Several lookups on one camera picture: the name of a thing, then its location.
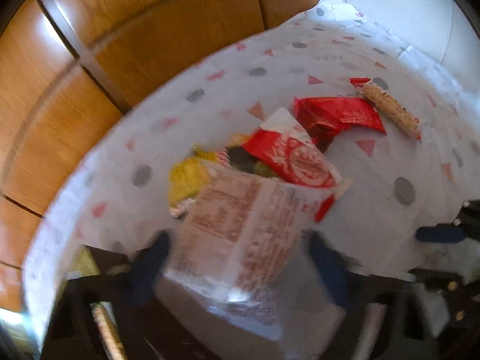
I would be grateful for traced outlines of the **yellow snack packet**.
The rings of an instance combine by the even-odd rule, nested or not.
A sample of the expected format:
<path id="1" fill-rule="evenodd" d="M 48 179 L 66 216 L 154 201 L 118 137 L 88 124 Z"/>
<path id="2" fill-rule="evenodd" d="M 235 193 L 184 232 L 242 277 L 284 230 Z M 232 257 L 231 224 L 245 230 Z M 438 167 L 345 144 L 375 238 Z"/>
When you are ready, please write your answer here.
<path id="1" fill-rule="evenodd" d="M 210 182 L 205 162 L 228 167 L 230 157 L 225 148 L 207 151 L 197 145 L 186 158 L 172 166 L 168 174 L 168 206 L 172 217 L 178 219 L 185 215 Z"/>

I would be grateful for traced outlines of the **red-white snack packet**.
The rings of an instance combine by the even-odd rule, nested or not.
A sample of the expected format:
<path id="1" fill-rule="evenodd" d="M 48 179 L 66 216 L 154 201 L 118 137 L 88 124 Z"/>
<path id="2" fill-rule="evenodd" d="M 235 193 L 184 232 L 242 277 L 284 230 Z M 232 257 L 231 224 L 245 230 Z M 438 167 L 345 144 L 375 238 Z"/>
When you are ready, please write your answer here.
<path id="1" fill-rule="evenodd" d="M 317 223 L 339 199 L 345 179 L 286 108 L 274 111 L 241 147 L 285 182 L 314 189 Z"/>

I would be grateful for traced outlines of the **sesame stick snack bar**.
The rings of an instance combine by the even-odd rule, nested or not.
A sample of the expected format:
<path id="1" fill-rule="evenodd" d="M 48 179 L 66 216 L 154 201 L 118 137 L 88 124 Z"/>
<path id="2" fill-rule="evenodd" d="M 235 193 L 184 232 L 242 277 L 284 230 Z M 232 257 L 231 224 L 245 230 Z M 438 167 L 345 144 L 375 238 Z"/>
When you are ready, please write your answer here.
<path id="1" fill-rule="evenodd" d="M 404 134 L 418 141 L 421 139 L 420 120 L 386 92 L 385 89 L 367 77 L 352 77 L 350 78 L 350 83 L 354 87 L 361 89 L 363 96 Z"/>

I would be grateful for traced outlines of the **large pink-white snack bag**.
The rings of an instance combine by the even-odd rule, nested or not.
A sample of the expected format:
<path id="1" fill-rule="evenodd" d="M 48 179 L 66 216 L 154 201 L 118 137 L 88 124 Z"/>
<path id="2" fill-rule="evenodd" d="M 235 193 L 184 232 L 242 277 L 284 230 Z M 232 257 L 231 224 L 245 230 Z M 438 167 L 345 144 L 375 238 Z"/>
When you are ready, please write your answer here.
<path id="1" fill-rule="evenodd" d="M 166 276 L 208 312 L 270 341 L 281 338 L 273 283 L 335 192 L 204 162 L 210 181 L 179 226 Z"/>

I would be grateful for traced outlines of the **wooden wall cabinet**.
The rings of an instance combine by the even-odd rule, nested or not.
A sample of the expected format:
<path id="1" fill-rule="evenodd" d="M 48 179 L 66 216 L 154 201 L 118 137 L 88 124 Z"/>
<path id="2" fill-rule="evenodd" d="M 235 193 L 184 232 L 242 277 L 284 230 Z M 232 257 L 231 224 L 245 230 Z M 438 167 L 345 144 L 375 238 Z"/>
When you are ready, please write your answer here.
<path id="1" fill-rule="evenodd" d="M 122 116 L 318 0 L 1 0 L 1 307 L 64 180 Z"/>

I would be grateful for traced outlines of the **red foil snack bag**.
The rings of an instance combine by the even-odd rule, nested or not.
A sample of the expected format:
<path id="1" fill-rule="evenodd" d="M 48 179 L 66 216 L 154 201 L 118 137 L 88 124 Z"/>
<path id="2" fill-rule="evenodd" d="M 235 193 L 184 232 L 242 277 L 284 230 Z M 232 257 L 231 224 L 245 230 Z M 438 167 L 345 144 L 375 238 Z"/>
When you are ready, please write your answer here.
<path id="1" fill-rule="evenodd" d="M 362 97 L 295 97 L 292 110 L 321 153 L 326 152 L 337 135 L 351 128 L 367 128 L 386 135 L 379 113 Z"/>

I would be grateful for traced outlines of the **gold tin box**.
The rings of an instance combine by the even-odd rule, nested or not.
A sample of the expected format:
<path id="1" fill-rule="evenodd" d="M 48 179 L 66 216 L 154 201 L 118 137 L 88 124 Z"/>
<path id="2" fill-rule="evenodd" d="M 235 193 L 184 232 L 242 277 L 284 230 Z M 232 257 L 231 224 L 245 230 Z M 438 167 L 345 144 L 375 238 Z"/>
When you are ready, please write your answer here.
<path id="1" fill-rule="evenodd" d="M 36 359 L 279 359 L 273 345 L 213 324 L 200 338 L 156 297 L 169 243 L 125 254 L 81 248 L 96 272 L 66 282 Z"/>

